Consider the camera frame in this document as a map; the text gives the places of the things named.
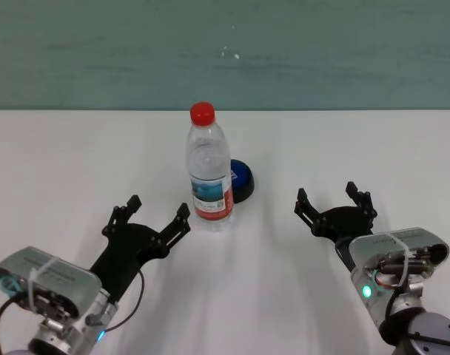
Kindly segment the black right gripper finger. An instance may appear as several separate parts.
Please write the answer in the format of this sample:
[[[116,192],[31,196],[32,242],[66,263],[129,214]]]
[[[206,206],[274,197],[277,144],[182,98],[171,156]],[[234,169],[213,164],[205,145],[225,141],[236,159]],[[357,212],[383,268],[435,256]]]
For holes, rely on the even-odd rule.
[[[377,217],[377,211],[374,209],[370,192],[359,191],[355,183],[349,181],[346,185],[346,193],[361,210],[369,225],[372,225]]]
[[[313,235],[321,235],[320,213],[312,206],[304,188],[299,188],[295,214],[310,228]]]

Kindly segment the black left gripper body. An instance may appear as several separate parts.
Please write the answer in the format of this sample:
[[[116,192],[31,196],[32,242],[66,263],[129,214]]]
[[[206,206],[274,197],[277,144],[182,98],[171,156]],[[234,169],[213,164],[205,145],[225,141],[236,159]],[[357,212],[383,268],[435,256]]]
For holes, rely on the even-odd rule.
[[[118,302],[145,263],[169,254],[169,236],[135,223],[108,227],[105,235],[107,247],[90,271],[110,295],[108,300]]]

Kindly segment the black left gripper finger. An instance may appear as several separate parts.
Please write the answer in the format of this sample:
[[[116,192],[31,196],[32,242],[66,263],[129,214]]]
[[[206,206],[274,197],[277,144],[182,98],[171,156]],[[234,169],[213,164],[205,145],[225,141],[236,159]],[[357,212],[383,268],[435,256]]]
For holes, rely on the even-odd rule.
[[[104,236],[111,236],[119,226],[128,224],[130,218],[140,209],[141,200],[138,195],[133,195],[125,206],[115,206],[107,225],[102,229]]]
[[[176,216],[172,221],[162,229],[154,239],[151,246],[154,249],[171,249],[173,248],[187,233],[191,231],[188,218],[190,210],[186,203],[182,203]]]

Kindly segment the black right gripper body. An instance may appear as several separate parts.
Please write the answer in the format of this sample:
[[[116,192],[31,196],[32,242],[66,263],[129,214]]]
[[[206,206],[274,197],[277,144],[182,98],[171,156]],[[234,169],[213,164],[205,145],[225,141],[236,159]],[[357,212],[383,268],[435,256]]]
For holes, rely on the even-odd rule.
[[[349,244],[357,237],[372,234],[372,227],[373,209],[342,206],[319,214],[312,224],[312,234],[331,240],[345,267],[354,268]]]

